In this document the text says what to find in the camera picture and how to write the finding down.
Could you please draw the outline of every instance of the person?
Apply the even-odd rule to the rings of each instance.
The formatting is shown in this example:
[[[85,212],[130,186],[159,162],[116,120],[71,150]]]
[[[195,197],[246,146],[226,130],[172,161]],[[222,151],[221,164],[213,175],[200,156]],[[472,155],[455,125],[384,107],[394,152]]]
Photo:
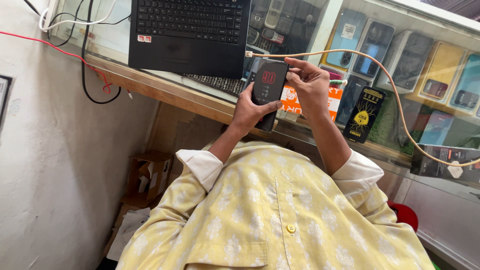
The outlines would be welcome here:
[[[182,175],[125,247],[117,270],[433,270],[413,229],[396,223],[376,181],[383,170],[351,150],[327,107],[329,73],[306,62],[298,93],[326,172],[266,142],[240,142],[280,101],[256,106],[252,85],[231,125],[204,150],[180,150]]]

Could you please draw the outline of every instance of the yellow button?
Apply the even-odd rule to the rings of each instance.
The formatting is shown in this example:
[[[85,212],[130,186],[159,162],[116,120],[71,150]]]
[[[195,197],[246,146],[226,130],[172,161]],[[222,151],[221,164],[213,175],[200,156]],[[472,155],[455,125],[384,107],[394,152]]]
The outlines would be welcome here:
[[[292,224],[287,225],[287,231],[289,233],[294,233],[295,232],[295,226],[293,226]]]

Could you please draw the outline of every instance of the white sleeve cuff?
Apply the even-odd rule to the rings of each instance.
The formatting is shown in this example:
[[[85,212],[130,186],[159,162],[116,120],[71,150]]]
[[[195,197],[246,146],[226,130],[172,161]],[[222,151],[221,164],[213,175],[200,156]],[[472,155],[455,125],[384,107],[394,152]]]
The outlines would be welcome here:
[[[348,198],[369,191],[383,175],[384,171],[377,164],[352,150],[350,158],[332,179]]]
[[[223,163],[212,153],[204,150],[179,150],[176,155],[205,190],[210,192],[223,169]]]

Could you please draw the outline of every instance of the glass countertop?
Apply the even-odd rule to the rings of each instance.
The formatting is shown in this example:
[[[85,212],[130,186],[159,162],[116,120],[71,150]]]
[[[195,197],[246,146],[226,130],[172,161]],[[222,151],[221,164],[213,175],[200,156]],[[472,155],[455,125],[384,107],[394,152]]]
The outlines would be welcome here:
[[[170,1],[193,6],[208,2]],[[147,2],[158,6],[162,1]],[[78,17],[85,19],[88,1],[60,1],[53,14],[75,14],[79,4]],[[105,16],[111,4],[111,0],[94,1],[92,20]],[[422,5],[425,4],[400,4],[395,0],[252,0],[246,50],[264,54],[294,54],[324,49],[354,49],[367,53],[381,61],[392,75],[401,98],[407,129],[417,143],[467,148],[472,152],[469,155],[480,156],[480,151],[475,154],[475,150],[480,148],[480,53],[477,52],[480,48],[480,23]],[[272,10],[273,6],[280,9],[276,25],[270,25],[271,21],[265,20],[269,12],[275,10]],[[120,21],[131,13],[131,8],[131,0],[118,0],[106,22]],[[68,14],[58,17],[58,20],[71,19]],[[91,26],[87,55],[128,68],[130,23],[127,19],[115,25]],[[71,30],[72,24],[61,24],[50,32],[51,41],[59,44],[68,38]],[[264,31],[276,32],[283,37],[283,42],[263,37]],[[64,47],[79,53],[84,33],[85,26],[76,25]],[[368,86],[380,93],[384,98],[381,107],[372,114],[367,112],[373,124],[365,125],[367,128],[363,129],[368,134],[365,143],[347,139],[348,143],[367,157],[402,168],[403,175],[413,181],[428,182],[424,181],[426,177],[407,173],[414,146],[400,120],[392,85],[376,64],[367,58],[342,52],[301,59],[328,70],[331,78],[348,80],[346,86],[337,87],[343,93],[338,97],[331,96],[329,100],[332,120],[342,131],[352,131],[352,121],[361,116],[357,100],[362,99],[363,88]],[[150,75],[150,80],[138,81],[157,87],[159,91],[166,90],[158,87],[155,78],[208,95],[224,104],[234,104],[253,61],[254,58],[245,58],[242,79],[155,70],[135,72]],[[110,71],[137,80],[131,73]],[[284,88],[282,99],[288,103],[296,98]],[[192,101],[209,106],[203,101]],[[279,110],[273,132],[315,144],[311,129],[298,113],[298,107],[298,104],[286,105],[284,110]],[[231,108],[224,112],[233,114]],[[460,154],[458,160],[464,162],[467,156]],[[450,177],[448,182],[478,190],[480,172],[478,175],[462,181]]]

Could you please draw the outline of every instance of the hand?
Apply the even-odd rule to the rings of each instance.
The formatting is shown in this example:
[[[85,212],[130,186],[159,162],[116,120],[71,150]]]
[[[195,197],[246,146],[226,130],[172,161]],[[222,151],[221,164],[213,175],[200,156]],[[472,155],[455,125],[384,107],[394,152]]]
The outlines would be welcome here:
[[[287,80],[297,91],[303,116],[307,120],[313,115],[329,116],[330,74],[307,61],[286,57],[285,62],[295,67],[287,73]]]
[[[240,93],[233,113],[233,120],[228,127],[235,129],[242,137],[258,123],[260,118],[267,113],[278,110],[282,107],[282,102],[272,101],[268,104],[257,106],[252,102],[253,83]]]

